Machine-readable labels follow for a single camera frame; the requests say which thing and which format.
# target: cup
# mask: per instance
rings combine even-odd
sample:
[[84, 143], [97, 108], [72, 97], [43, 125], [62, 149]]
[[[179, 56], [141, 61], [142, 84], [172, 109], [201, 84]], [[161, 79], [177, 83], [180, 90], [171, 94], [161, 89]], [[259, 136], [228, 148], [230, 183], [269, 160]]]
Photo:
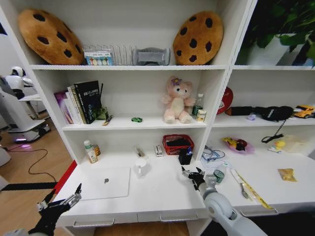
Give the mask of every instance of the cup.
[[144, 158], [138, 158], [135, 162], [135, 172], [138, 178], [145, 176], [148, 172], [148, 163]]

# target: stuffed animal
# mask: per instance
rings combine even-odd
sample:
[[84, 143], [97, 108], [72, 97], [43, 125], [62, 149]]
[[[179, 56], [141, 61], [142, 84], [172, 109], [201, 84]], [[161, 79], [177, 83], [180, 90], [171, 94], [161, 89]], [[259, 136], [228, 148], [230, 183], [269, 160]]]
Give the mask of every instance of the stuffed animal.
[[220, 16], [202, 11], [191, 16], [177, 33], [173, 49], [178, 65], [204, 65], [217, 54], [223, 38]]
[[192, 83], [183, 82], [181, 79], [171, 76], [167, 81], [166, 89], [167, 95], [162, 98], [162, 103], [167, 104], [164, 121], [174, 123], [175, 119], [179, 119], [181, 123], [191, 123], [192, 117], [188, 110], [195, 103], [195, 99], [190, 97]]
[[80, 41], [74, 32], [53, 14], [38, 9], [26, 9], [19, 15], [18, 23], [27, 45], [48, 63], [83, 63]]

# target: cookie pillow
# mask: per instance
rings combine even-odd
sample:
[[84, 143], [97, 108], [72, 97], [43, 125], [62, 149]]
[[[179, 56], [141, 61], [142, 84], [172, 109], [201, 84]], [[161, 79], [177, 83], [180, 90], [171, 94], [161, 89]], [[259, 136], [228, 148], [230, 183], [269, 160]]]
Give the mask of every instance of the cookie pillow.
[[19, 15], [18, 24], [27, 45], [48, 63], [80, 65], [84, 61], [79, 39], [53, 14], [26, 9]]
[[191, 16], [180, 28], [173, 49], [178, 65], [204, 65], [217, 54], [223, 38], [220, 16], [202, 11]]

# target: white robot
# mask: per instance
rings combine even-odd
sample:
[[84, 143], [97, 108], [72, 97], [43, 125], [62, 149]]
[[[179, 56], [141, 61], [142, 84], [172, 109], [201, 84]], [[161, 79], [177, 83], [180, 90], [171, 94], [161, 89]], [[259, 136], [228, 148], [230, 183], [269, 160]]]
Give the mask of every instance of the white robot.
[[50, 131], [45, 120], [33, 120], [26, 113], [19, 101], [24, 97], [24, 87], [33, 87], [33, 83], [18, 66], [13, 67], [11, 75], [5, 79], [0, 77], [0, 114], [11, 128], [8, 133], [16, 143], [35, 141]]
[[[197, 170], [198, 172], [191, 172], [182, 167], [183, 175], [192, 179], [199, 190], [210, 216], [221, 224], [228, 236], [267, 236], [254, 222], [243, 217], [234, 209], [224, 195], [216, 191], [215, 182], [206, 184], [204, 172], [199, 168]], [[52, 191], [42, 202], [37, 204], [41, 219], [34, 229], [29, 232], [24, 229], [16, 230], [8, 232], [4, 236], [53, 236], [58, 218], [79, 202], [81, 199], [80, 193], [81, 184], [75, 194], [69, 198], [49, 203], [54, 194], [54, 191]]]

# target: red basket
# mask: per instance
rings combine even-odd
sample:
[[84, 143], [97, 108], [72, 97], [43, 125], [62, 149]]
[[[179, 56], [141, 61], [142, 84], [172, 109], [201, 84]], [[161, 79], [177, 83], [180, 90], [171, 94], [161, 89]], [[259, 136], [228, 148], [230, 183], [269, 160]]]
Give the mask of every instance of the red basket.
[[[174, 146], [174, 147], [170, 147], [167, 145], [166, 142], [169, 141], [175, 141], [178, 139], [185, 139], [187, 140], [190, 145], [189, 146]], [[185, 134], [170, 134], [170, 135], [164, 135], [163, 136], [163, 146], [165, 148], [165, 151], [167, 153], [167, 155], [179, 155], [181, 149], [188, 149], [189, 147], [191, 147], [191, 149], [193, 150], [193, 141], [191, 140], [191, 138], [188, 135]]]

